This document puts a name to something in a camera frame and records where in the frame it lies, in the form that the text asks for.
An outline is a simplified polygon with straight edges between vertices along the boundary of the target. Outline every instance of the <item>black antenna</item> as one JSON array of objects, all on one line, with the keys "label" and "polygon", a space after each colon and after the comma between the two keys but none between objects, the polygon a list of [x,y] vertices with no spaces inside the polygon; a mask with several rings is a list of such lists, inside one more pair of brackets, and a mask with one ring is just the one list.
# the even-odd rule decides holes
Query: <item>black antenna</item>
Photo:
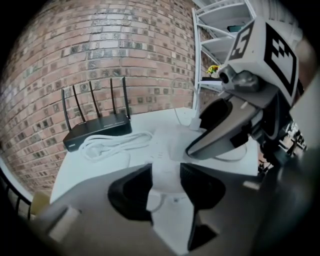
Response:
[{"label": "black antenna", "polygon": [[96,99],[95,99],[95,96],[94,96],[94,92],[92,91],[91,81],[89,81],[89,86],[90,86],[91,97],[93,99],[93,104],[94,104],[94,107],[95,107],[96,115],[98,116],[98,118],[100,118],[101,115],[100,115],[98,107],[97,107],[97,103],[96,103]]},{"label": "black antenna", "polygon": [[66,122],[66,126],[68,126],[69,132],[71,132],[71,126],[69,123],[69,118],[67,115],[67,108],[66,108],[66,100],[65,100],[65,90],[61,88],[61,98],[62,98],[62,107],[63,107],[63,113],[64,113],[64,119]]},{"label": "black antenna", "polygon": [[124,95],[124,103],[125,103],[126,115],[130,119],[130,109],[129,109],[129,103],[128,103],[126,78],[125,77],[122,78],[122,86],[123,86],[123,95]]},{"label": "black antenna", "polygon": [[111,89],[111,99],[112,99],[112,107],[113,107],[113,113],[116,114],[116,105],[115,105],[115,98],[114,98],[114,87],[112,84],[112,78],[110,78],[110,89]]},{"label": "black antenna", "polygon": [[82,114],[81,108],[79,106],[79,101],[78,101],[78,97],[76,95],[76,90],[75,90],[75,86],[74,85],[72,85],[72,89],[73,89],[73,94],[74,94],[74,97],[75,97],[76,105],[78,106],[78,109],[79,109],[79,112],[80,112],[80,116],[82,118],[82,121],[85,122],[86,119],[85,119],[84,115]]}]

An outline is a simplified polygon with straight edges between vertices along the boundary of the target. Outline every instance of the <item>cable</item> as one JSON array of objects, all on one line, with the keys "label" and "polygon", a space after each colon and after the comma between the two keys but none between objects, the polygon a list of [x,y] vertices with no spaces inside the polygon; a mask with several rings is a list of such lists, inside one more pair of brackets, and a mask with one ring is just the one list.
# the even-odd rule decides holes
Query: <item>cable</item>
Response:
[{"label": "cable", "polygon": [[216,159],[216,160],[219,160],[219,161],[222,161],[222,162],[225,162],[225,163],[235,163],[235,162],[239,162],[239,161],[241,161],[241,160],[246,156],[247,151],[248,151],[247,145],[246,145],[246,144],[243,144],[243,145],[244,145],[244,150],[245,150],[245,152],[244,152],[244,155],[243,155],[241,158],[239,158],[239,159],[223,159],[223,158],[216,157],[216,156],[214,156],[213,159]]},{"label": "cable", "polygon": [[[172,82],[171,82],[170,103],[172,103],[172,95],[173,95],[173,90],[174,90],[174,84],[175,84],[176,81],[181,81],[181,82],[185,83],[185,80],[183,80],[182,78],[179,78],[179,77],[178,77],[178,78],[175,78],[174,80],[172,80]],[[197,119],[198,119],[198,118],[200,117],[200,107],[199,107],[199,105],[200,105],[200,96],[199,96],[199,93],[198,93],[198,91],[196,90],[196,88],[194,87],[193,84],[191,84],[191,89],[193,90],[193,92],[194,92],[194,94],[195,94],[196,103],[197,103],[196,114],[195,114],[195,116],[194,116],[193,118],[197,118]],[[181,123],[180,119],[179,119],[179,116],[178,116],[178,113],[177,113],[177,109],[176,109],[175,107],[174,107],[173,109],[174,109],[174,113],[175,113],[176,119],[178,120],[179,124],[180,124],[180,125],[183,125],[183,124]]]},{"label": "cable", "polygon": [[89,161],[98,162],[118,153],[127,154],[129,167],[131,155],[128,150],[149,146],[153,134],[148,131],[133,132],[123,136],[92,135],[80,146],[81,155]]}]

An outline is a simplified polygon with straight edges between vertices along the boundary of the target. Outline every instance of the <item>brick wall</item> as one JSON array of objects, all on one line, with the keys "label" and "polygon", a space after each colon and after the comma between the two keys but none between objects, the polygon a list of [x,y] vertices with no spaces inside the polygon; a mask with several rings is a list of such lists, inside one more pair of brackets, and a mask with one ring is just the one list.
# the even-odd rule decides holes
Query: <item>brick wall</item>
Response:
[{"label": "brick wall", "polygon": [[[50,192],[66,155],[65,88],[70,124],[80,122],[71,85],[86,119],[96,117],[92,81],[103,116],[124,109],[126,76],[132,114],[192,106],[194,32],[191,0],[53,0],[17,39],[1,79],[1,157],[31,192]],[[177,82],[170,102],[171,82]]]}]

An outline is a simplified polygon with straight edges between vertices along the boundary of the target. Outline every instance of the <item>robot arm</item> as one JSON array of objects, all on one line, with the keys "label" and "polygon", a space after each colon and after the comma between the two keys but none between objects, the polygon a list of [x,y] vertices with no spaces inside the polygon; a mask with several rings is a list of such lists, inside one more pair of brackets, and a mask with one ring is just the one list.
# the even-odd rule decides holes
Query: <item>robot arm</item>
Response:
[{"label": "robot arm", "polygon": [[206,129],[186,149],[208,159],[248,141],[277,142],[292,120],[289,114],[298,84],[297,56],[263,18],[237,35],[220,72],[223,92],[201,113]]}]

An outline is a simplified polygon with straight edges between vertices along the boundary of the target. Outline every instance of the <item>black metal railing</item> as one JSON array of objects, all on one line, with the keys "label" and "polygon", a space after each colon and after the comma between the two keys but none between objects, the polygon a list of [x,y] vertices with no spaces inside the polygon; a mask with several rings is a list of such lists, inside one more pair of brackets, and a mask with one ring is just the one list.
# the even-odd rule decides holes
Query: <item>black metal railing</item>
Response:
[{"label": "black metal railing", "polygon": [[20,202],[23,201],[28,205],[28,211],[27,211],[27,219],[28,221],[30,220],[30,208],[31,208],[31,202],[25,198],[14,186],[13,184],[8,180],[8,178],[6,177],[6,175],[3,173],[3,171],[0,168],[0,177],[2,179],[2,181],[4,182],[4,184],[6,185],[4,193],[5,196],[8,197],[8,200],[10,200],[9,198],[9,192],[14,193],[17,196],[17,200],[16,202],[12,202],[13,204],[13,208],[14,208],[14,212],[19,215],[19,206],[20,206]]}]

